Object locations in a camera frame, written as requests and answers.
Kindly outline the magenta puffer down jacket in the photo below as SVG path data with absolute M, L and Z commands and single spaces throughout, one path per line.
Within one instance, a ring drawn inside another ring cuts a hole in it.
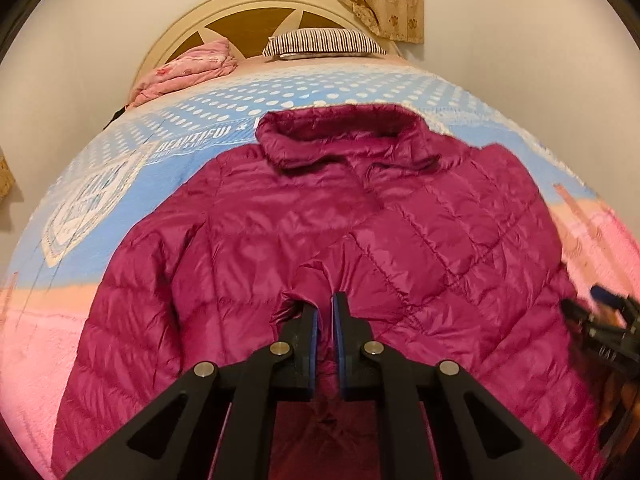
M 318 391 L 280 409 L 275 479 L 378 475 L 369 405 L 337 385 L 331 298 L 425 364 L 458 362 L 580 478 L 603 466 L 597 382 L 570 353 L 576 292 L 536 183 L 506 148 L 434 133 L 399 105 L 265 114 L 256 142 L 198 170 L 114 252 L 56 421 L 77 463 L 186 370 L 273 342 L 318 310 Z

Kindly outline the pink and blue bedspread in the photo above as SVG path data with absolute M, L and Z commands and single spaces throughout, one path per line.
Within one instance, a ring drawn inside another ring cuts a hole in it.
M 32 214 L 1 280 L 1 413 L 43 478 L 82 326 L 125 234 L 209 159 L 253 141 L 270 110 L 397 103 L 436 131 L 504 145 L 536 181 L 579 295 L 639 291 L 639 244 L 614 210 L 538 140 L 470 92 L 397 58 L 266 62 L 168 94 L 108 125 Z

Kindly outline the beige side curtain left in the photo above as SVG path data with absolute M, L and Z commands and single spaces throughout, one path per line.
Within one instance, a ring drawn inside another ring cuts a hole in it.
M 6 156 L 0 153 L 0 200 L 4 200 L 11 193 L 15 183 L 14 175 L 6 161 Z

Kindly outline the folded pink blanket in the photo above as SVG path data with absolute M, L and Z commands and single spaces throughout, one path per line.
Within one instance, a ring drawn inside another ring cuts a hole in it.
M 214 78 L 228 76 L 238 67 L 226 38 L 194 47 L 178 58 L 146 73 L 132 87 L 126 109 L 136 108 Z

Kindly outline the striped pillow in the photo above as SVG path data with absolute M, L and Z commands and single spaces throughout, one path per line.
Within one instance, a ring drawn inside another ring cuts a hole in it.
M 265 58 L 327 58 L 386 55 L 369 35 L 357 29 L 300 28 L 269 38 Z

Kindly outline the cream wooden headboard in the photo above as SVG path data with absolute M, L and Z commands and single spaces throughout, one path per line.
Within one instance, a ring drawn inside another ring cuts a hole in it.
M 260 55 L 271 36 L 309 27 L 367 30 L 338 0 L 206 0 L 160 35 L 134 80 L 186 50 L 219 38 L 226 38 L 232 55 L 242 61 Z

